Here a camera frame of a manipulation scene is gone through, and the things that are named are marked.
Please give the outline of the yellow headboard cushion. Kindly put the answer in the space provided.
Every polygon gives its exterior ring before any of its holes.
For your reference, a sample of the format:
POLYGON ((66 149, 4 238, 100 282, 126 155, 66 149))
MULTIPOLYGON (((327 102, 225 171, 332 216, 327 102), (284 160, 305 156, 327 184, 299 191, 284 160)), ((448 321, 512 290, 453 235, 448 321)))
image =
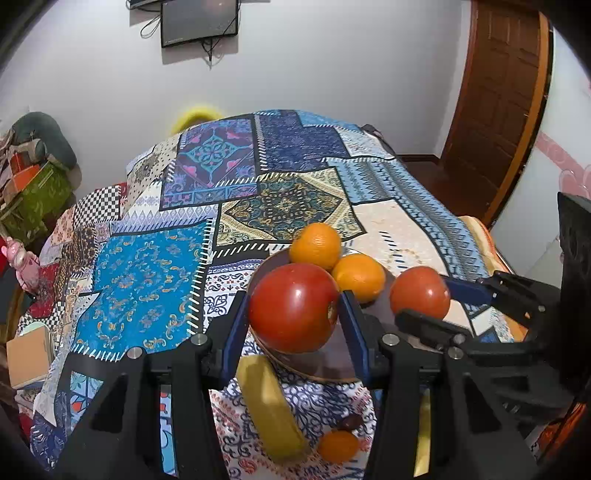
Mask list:
POLYGON ((209 106, 197 106, 191 107, 187 109, 184 113, 182 113, 172 125, 170 133, 172 135, 181 133, 182 131, 186 130, 195 125, 199 125, 201 123, 207 123, 211 121, 215 121, 221 119, 222 114, 217 109, 214 109, 209 106))

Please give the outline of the red tomato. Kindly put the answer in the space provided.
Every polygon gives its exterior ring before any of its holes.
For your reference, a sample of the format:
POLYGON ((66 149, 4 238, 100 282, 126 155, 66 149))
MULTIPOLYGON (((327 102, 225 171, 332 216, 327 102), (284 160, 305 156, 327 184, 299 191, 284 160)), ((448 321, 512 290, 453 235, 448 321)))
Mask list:
POLYGON ((442 276, 427 266, 412 267, 394 280, 390 305, 395 315, 413 310, 443 320, 451 306, 451 293, 442 276))
POLYGON ((290 263, 260 279, 249 300, 249 325, 266 348, 284 354, 317 351, 338 320, 339 287, 321 267, 290 263))

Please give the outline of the pink toy figurine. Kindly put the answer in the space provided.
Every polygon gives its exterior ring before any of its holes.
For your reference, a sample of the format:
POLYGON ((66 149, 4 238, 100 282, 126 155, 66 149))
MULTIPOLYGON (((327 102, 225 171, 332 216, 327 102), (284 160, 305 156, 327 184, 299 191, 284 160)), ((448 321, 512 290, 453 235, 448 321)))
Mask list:
POLYGON ((26 250, 17 239, 4 237, 1 246, 2 255, 8 265, 15 270, 16 279, 27 293, 36 294, 39 286, 39 260, 35 254, 26 250))

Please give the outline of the green patterned storage box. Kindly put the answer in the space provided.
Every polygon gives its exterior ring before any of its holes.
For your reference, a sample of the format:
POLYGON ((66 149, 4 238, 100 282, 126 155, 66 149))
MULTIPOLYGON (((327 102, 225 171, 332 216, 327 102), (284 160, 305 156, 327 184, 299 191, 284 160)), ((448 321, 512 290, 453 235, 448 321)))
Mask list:
POLYGON ((27 246, 49 235, 72 198, 66 174, 46 163, 1 211, 1 225, 8 236, 27 246))

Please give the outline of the purple ceramic plate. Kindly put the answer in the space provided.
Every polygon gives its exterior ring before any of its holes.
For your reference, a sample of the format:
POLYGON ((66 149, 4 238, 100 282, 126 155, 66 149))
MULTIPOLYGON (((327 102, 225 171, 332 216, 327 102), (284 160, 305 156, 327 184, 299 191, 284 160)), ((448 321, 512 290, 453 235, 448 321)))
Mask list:
MULTIPOLYGON (((394 313, 390 307, 390 289, 394 282, 394 274, 385 266, 382 266, 386 275, 385 289, 373 303, 361 306, 363 313, 369 317, 379 319, 385 333, 393 333, 411 343, 418 345, 418 339, 403 333, 394 323, 394 313)), ((303 353, 287 354, 270 348, 259 338, 255 330, 249 328, 254 341, 270 357, 274 363, 284 369, 290 370, 301 377, 318 383, 353 383, 356 382, 355 370, 351 356, 349 356, 346 338, 342 333, 341 323, 337 323, 332 336, 320 350, 303 353)))

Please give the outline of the white wardrobe sliding door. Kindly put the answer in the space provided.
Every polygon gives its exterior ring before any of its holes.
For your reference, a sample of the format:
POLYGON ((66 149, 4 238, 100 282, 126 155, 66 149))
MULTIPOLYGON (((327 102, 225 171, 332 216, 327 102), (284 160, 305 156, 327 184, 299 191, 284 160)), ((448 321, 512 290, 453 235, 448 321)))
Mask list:
POLYGON ((546 108, 525 170, 492 228, 515 273, 559 286, 559 192, 590 196, 590 76, 554 32, 546 108))

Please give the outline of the orange with sticker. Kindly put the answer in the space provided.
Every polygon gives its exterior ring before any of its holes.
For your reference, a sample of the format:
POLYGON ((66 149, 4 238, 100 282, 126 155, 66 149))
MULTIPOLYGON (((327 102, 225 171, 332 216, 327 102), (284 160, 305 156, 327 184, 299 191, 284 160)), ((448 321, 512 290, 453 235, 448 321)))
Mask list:
POLYGON ((314 264, 332 271, 342 255, 342 240, 338 231, 325 223, 304 227, 288 249, 291 263, 314 264))

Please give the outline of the small orange tangerine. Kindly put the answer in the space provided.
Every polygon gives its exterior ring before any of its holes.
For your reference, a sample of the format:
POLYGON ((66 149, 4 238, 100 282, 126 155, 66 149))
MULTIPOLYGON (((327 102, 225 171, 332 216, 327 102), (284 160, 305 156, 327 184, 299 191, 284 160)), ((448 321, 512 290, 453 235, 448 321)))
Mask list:
POLYGON ((352 432, 332 430, 325 433, 318 441, 318 455, 332 464, 349 462, 360 449, 360 440, 352 432))

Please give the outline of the large orange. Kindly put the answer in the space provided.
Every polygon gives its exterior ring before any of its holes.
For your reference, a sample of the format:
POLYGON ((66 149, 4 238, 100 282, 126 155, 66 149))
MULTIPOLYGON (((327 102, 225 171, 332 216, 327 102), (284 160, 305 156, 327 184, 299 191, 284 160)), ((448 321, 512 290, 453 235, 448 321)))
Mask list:
POLYGON ((342 257, 332 270, 341 291, 351 290, 360 304, 373 302, 386 285, 386 272, 372 257, 355 253, 342 257))

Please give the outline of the cardboard box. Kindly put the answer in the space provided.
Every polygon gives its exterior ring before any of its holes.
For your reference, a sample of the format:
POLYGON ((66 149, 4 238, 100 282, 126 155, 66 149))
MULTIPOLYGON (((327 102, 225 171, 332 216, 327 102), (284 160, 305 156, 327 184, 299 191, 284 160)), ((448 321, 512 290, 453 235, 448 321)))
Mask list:
POLYGON ((35 322, 6 344, 10 385, 15 390, 35 387, 45 381, 54 349, 49 329, 35 322))

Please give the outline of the patchwork patterned bedspread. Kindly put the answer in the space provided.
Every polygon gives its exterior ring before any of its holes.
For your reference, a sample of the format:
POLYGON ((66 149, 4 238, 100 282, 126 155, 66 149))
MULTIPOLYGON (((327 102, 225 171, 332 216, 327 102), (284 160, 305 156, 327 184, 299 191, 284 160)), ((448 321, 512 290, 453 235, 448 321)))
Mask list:
POLYGON ((55 467, 100 387, 75 358, 106 367, 132 346, 176 347, 312 223, 393 274, 490 275, 460 217, 362 126, 266 110, 188 128, 65 210, 43 244, 39 296, 19 322, 46 325, 55 351, 32 411, 34 458, 55 467))

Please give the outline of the brown wooden door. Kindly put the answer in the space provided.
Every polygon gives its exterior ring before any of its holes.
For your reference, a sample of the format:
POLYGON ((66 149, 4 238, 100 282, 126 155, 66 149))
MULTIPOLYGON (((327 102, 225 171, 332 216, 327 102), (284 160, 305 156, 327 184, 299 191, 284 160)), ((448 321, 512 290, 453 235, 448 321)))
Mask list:
POLYGON ((442 161, 464 212, 492 225, 523 172, 543 113, 550 25, 531 5, 474 1, 462 86, 442 161))

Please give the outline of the small wall monitor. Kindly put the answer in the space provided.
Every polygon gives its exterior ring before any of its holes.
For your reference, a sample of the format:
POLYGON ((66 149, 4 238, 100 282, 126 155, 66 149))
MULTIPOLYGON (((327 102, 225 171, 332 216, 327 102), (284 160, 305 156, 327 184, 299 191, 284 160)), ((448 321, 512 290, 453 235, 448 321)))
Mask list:
POLYGON ((238 33, 238 0, 172 0, 160 4, 162 48, 238 33))

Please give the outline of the dark brown date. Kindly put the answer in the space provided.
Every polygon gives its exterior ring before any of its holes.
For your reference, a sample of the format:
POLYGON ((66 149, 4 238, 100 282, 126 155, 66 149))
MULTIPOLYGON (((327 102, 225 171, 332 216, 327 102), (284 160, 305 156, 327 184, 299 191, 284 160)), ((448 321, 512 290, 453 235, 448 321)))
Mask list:
POLYGON ((339 419, 337 428, 339 431, 353 432, 359 430, 363 426, 363 417, 359 414, 352 413, 339 419))

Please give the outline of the grey-green pillow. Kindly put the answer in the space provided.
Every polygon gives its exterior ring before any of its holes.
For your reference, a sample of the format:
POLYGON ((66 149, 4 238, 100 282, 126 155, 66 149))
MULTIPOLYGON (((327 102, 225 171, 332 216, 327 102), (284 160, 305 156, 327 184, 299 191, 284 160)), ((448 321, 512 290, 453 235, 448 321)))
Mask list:
POLYGON ((44 146, 45 160, 64 171, 77 164, 76 155, 58 123, 50 115, 35 111, 20 117, 13 125, 14 144, 35 143, 35 154, 44 146))

